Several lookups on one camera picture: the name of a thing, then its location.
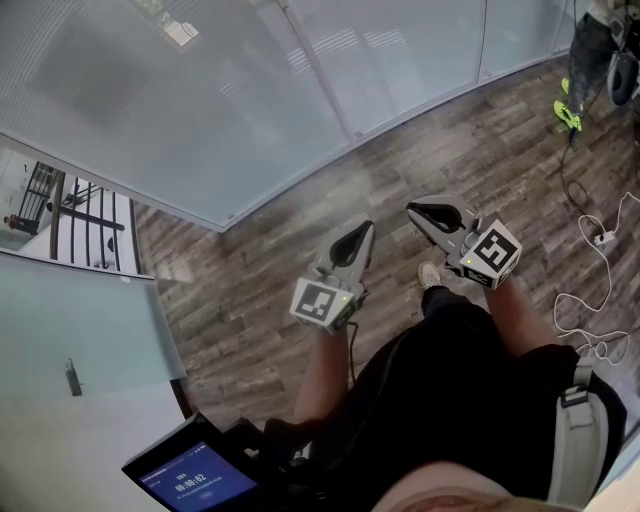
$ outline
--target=glass panel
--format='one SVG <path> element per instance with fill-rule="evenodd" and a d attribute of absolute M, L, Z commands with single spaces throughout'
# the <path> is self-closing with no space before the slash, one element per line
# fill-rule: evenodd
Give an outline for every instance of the glass panel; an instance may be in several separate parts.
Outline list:
<path fill-rule="evenodd" d="M 0 2 L 0 130 L 224 226 L 347 144 L 272 0 Z"/>
<path fill-rule="evenodd" d="M 575 31 L 574 0 L 567 0 L 567 7 L 564 10 L 562 16 L 562 24 L 560 25 L 560 32 L 558 33 L 558 40 L 556 41 L 556 52 L 562 52 L 569 49 L 571 41 L 573 40 L 573 33 Z M 575 1 L 575 13 L 578 21 L 582 19 L 584 13 L 587 12 L 589 6 L 589 0 L 576 0 Z"/>
<path fill-rule="evenodd" d="M 183 377 L 153 280 L 0 252 L 0 398 L 69 396 Z"/>
<path fill-rule="evenodd" d="M 553 52 L 564 0 L 488 0 L 480 79 Z"/>
<path fill-rule="evenodd" d="M 356 137 L 475 82 L 482 0 L 290 0 Z"/>

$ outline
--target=laminate flooring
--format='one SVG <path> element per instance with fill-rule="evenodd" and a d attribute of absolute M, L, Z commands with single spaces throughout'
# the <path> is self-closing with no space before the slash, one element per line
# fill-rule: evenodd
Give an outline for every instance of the laminate flooring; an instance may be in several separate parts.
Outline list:
<path fill-rule="evenodd" d="M 421 318 L 418 264 L 444 263 L 409 223 L 405 205 L 427 194 L 458 194 L 497 213 L 524 246 L 515 270 L 539 311 L 552 321 L 559 292 L 599 305 L 604 261 L 582 240 L 578 212 L 563 193 L 559 166 L 567 129 L 553 115 L 563 96 L 566 58 L 547 62 L 430 110 L 377 137 L 291 188 L 223 234 L 136 205 L 143 267 L 162 303 L 187 370 L 193 406 L 218 426 L 245 416 L 262 425 L 290 418 L 312 331 L 288 313 L 296 279 L 323 238 L 349 220 L 371 219 L 377 241 L 356 314 L 356 371 L 385 342 Z M 567 153 L 567 179 L 584 208 L 613 229 L 625 191 L 638 195 L 630 108 L 600 95 Z M 640 420 L 640 205 L 625 203 L 616 241 L 606 247 L 613 292 L 604 311 L 561 304 L 563 326 L 631 333 L 618 366 L 598 373 L 621 395 L 628 428 Z M 594 230 L 585 224 L 587 233 Z M 479 286 L 443 272 L 443 282 L 486 306 Z M 565 338 L 579 346 L 580 335 Z M 609 355 L 619 358 L 623 341 Z M 425 361 L 425 368 L 437 361 Z"/>

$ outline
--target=forearm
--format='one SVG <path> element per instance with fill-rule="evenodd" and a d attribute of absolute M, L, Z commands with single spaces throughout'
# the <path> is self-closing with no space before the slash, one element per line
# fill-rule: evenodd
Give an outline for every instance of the forearm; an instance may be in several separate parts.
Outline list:
<path fill-rule="evenodd" d="M 485 290 L 489 311 L 505 347 L 515 356 L 559 343 L 551 325 L 535 310 L 515 281 L 508 277 L 496 290 Z"/>
<path fill-rule="evenodd" d="M 338 405 L 349 388 L 347 329 L 335 336 L 318 331 L 298 391 L 294 421 L 320 420 Z"/>

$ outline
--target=white door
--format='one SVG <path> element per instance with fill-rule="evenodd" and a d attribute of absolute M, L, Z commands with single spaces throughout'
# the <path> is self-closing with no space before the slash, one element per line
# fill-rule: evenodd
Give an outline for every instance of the white door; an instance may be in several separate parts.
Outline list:
<path fill-rule="evenodd" d="M 0 509 L 158 510 L 120 472 L 183 419 L 154 281 L 0 251 L 0 289 Z"/>

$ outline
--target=green shoe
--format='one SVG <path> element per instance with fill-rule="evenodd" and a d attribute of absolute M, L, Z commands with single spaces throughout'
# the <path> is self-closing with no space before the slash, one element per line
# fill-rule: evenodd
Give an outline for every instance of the green shoe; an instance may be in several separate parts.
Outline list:
<path fill-rule="evenodd" d="M 575 128 L 579 132 L 582 131 L 582 122 L 580 121 L 580 116 L 574 116 L 569 112 L 567 106 L 561 101 L 556 101 L 553 104 L 553 111 L 555 114 L 565 123 L 569 128 Z"/>
<path fill-rule="evenodd" d="M 569 94 L 569 79 L 568 78 L 563 78 L 562 82 L 560 82 L 560 85 L 562 86 L 562 90 L 564 91 L 564 93 L 566 95 Z M 580 112 L 582 112 L 584 110 L 584 104 L 580 103 Z"/>

